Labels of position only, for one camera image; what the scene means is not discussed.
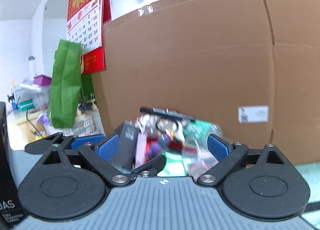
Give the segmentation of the white shipping label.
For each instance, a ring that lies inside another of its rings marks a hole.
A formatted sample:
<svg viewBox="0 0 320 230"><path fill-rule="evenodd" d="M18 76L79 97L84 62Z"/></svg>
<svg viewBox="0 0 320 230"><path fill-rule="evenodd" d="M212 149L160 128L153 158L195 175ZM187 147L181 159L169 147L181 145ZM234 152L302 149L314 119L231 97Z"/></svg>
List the white shipping label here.
<svg viewBox="0 0 320 230"><path fill-rule="evenodd" d="M240 123L268 123L268 106L241 106L238 108Z"/></svg>

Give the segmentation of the green paper bag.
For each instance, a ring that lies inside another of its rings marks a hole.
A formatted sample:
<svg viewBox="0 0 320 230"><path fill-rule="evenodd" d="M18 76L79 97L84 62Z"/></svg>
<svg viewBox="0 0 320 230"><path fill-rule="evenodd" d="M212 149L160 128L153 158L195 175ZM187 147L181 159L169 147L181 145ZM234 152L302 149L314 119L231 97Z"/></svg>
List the green paper bag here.
<svg viewBox="0 0 320 230"><path fill-rule="evenodd" d="M61 39L54 54L47 116L54 128L71 128L81 89L81 44Z"/></svg>

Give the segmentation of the white basket organizer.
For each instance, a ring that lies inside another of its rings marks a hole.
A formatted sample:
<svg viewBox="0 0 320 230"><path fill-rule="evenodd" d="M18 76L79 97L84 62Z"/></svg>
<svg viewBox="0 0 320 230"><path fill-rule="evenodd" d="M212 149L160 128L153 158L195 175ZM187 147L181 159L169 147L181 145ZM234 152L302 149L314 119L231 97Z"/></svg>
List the white basket organizer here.
<svg viewBox="0 0 320 230"><path fill-rule="evenodd" d="M77 118L78 120L76 120L72 128L74 135L82 137L93 135L95 133L95 126L92 116L85 115Z"/></svg>

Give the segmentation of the red wall calendar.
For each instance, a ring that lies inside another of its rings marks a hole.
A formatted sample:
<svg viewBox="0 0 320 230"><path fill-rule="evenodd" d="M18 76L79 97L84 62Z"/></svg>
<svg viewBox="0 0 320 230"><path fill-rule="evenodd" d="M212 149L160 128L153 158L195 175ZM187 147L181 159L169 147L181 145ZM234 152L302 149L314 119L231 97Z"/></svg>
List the red wall calendar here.
<svg viewBox="0 0 320 230"><path fill-rule="evenodd" d="M82 47L82 74L105 69L103 51L104 1L68 0L67 39Z"/></svg>

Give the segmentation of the green box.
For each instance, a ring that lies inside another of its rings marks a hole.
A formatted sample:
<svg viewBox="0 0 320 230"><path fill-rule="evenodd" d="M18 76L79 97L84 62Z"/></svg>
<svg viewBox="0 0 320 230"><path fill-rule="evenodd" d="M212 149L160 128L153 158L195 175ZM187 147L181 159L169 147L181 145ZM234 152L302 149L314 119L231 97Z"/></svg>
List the green box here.
<svg viewBox="0 0 320 230"><path fill-rule="evenodd" d="M187 173L183 165L183 159L181 155L172 152L163 152L166 157L166 164L164 169L157 174L159 177L183 177Z"/></svg>

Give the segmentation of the black small box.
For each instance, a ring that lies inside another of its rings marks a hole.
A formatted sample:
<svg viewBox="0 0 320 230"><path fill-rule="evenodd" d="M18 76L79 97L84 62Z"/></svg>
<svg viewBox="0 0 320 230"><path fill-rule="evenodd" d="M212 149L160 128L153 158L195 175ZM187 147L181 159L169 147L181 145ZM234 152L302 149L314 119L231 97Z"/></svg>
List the black small box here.
<svg viewBox="0 0 320 230"><path fill-rule="evenodd" d="M119 148L113 157L113 163L125 170L132 170L135 161L137 138L140 130L124 123L119 133Z"/></svg>

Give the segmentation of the black permanent marker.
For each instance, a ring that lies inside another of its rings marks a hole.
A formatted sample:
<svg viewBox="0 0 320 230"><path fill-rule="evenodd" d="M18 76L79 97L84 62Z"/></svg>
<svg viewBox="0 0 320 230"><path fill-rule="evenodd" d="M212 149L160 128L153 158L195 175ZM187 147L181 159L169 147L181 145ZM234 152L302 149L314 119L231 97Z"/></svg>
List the black permanent marker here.
<svg viewBox="0 0 320 230"><path fill-rule="evenodd" d="M151 114L151 115L157 115L160 117L163 117L165 119L173 119L173 120L188 120L195 122L196 118L193 116L189 116L186 114L180 114L168 110L161 110L159 108L148 108L144 106L140 106L140 113L146 113L146 114Z"/></svg>

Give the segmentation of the large brown cardboard box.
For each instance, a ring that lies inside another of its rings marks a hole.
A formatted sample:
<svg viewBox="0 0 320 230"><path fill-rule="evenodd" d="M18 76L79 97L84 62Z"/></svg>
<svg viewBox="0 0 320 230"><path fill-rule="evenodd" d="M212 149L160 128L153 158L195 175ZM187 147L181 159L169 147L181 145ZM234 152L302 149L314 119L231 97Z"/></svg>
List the large brown cardboard box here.
<svg viewBox="0 0 320 230"><path fill-rule="evenodd" d="M319 161L319 0L160 0L105 24L104 56L92 80L106 133L155 107ZM268 106L268 123L240 123L241 106Z"/></svg>

